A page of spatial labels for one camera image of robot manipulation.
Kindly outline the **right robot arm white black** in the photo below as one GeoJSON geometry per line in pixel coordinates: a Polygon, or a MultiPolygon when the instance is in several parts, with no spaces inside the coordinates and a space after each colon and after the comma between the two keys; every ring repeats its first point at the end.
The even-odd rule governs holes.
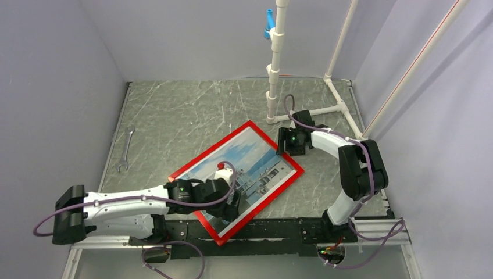
{"type": "Polygon", "coordinates": [[[338,160],[341,192],[321,217],[320,233],[335,241],[348,230],[362,205],[387,188],[389,178],[376,141],[356,140],[328,126],[315,125],[308,110],[289,114],[291,128],[278,132],[278,155],[301,156],[307,149],[321,150],[338,160]]]}

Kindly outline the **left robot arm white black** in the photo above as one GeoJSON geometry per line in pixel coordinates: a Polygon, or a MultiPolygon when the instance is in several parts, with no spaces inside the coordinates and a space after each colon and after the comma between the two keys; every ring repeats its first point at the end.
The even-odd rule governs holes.
{"type": "Polygon", "coordinates": [[[241,193],[228,178],[183,180],[130,192],[87,192],[71,186],[55,203],[52,243],[78,243],[96,235],[121,235],[159,244],[169,239],[165,217],[196,211],[234,221],[241,193]]]}

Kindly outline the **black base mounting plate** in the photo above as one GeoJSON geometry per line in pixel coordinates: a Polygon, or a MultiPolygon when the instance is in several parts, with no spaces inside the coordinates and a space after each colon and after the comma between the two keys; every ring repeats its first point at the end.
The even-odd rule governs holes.
{"type": "Polygon", "coordinates": [[[204,256],[317,256],[317,248],[354,244],[357,236],[343,225],[329,228],[321,217],[254,219],[223,245],[218,245],[198,220],[168,220],[169,240],[187,241],[204,256]]]}

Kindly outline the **white PVC pipe stand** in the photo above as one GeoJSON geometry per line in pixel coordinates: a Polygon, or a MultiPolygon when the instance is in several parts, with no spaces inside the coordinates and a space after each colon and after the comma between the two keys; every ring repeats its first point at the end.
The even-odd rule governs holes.
{"type": "MultiPolygon", "coordinates": [[[[403,76],[399,79],[394,89],[391,91],[388,98],[382,104],[381,108],[378,110],[376,115],[371,120],[370,124],[365,128],[364,131],[361,131],[356,124],[354,118],[351,116],[349,109],[341,98],[339,92],[335,88],[332,80],[332,73],[337,62],[337,59],[340,55],[342,46],[346,39],[346,35],[348,33],[349,27],[352,23],[352,19],[358,7],[359,1],[353,0],[350,2],[349,8],[347,10],[347,14],[345,16],[344,23],[342,25],[339,37],[337,39],[337,44],[334,49],[334,52],[331,56],[330,63],[328,65],[328,69],[326,70],[323,81],[326,86],[328,86],[330,92],[336,100],[336,105],[311,110],[310,113],[314,115],[323,115],[332,112],[341,112],[348,124],[350,125],[352,131],[358,139],[365,139],[373,132],[376,125],[383,119],[383,116],[386,114],[387,110],[390,108],[391,104],[401,93],[404,86],[410,81],[410,79],[415,74],[416,70],[419,66],[425,61],[428,55],[431,53],[431,50],[435,47],[435,45],[440,41],[442,36],[446,33],[447,29],[449,29],[450,25],[456,20],[456,18],[460,15],[462,10],[469,3],[467,0],[456,0],[454,4],[451,6],[449,11],[447,11],[446,15],[440,21],[438,26],[432,32],[430,37],[427,39],[426,43],[423,45],[419,53],[416,55],[412,63],[406,69],[403,76]]],[[[270,30],[270,41],[271,41],[271,50],[272,50],[272,59],[271,63],[266,66],[268,78],[269,78],[269,90],[265,92],[266,100],[267,100],[267,115],[266,115],[266,123],[267,124],[276,124],[281,121],[288,120],[288,115],[284,114],[281,116],[277,116],[274,109],[278,104],[276,91],[277,84],[279,80],[279,72],[280,72],[280,54],[283,48],[284,36],[285,36],[285,18],[287,14],[287,7],[289,1],[277,1],[276,2],[276,14],[273,14],[275,27],[270,30]]]]}

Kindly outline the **silver open-end wrench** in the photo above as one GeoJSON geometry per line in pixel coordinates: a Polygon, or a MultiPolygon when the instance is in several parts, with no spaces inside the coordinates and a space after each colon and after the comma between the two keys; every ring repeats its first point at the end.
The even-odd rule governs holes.
{"type": "Polygon", "coordinates": [[[129,164],[127,161],[127,155],[128,155],[128,150],[130,148],[131,138],[134,132],[135,132],[134,125],[130,125],[125,129],[125,142],[122,150],[122,155],[120,157],[118,164],[116,165],[116,171],[118,173],[120,173],[122,169],[124,169],[125,171],[128,170],[129,164]]]}

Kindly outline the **blue pipe fitting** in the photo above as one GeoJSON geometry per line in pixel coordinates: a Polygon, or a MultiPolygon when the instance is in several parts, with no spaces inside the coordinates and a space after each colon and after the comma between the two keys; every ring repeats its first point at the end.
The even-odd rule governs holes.
{"type": "Polygon", "coordinates": [[[266,26],[264,29],[264,38],[269,40],[270,39],[270,30],[275,27],[275,21],[273,17],[273,10],[272,9],[267,9],[266,10],[266,26]]]}

